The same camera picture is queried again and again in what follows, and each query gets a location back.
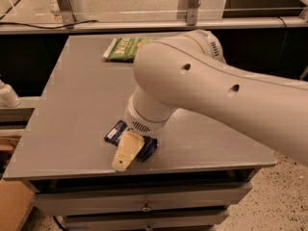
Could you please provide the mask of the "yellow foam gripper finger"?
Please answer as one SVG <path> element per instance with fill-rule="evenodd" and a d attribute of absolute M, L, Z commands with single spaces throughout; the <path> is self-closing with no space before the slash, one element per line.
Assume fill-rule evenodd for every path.
<path fill-rule="evenodd" d="M 113 168 L 117 171 L 124 171 L 137 157 L 143 146 L 143 137 L 132 130 L 124 131 L 115 152 Z"/>

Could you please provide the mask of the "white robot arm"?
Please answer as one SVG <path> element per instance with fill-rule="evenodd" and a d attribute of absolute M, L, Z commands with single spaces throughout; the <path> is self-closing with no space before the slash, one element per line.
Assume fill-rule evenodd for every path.
<path fill-rule="evenodd" d="M 213 118 L 308 165 L 308 85 L 227 64 L 218 39 L 195 30 L 152 40 L 134 60 L 137 87 L 113 168 L 124 171 L 179 108 Z"/>

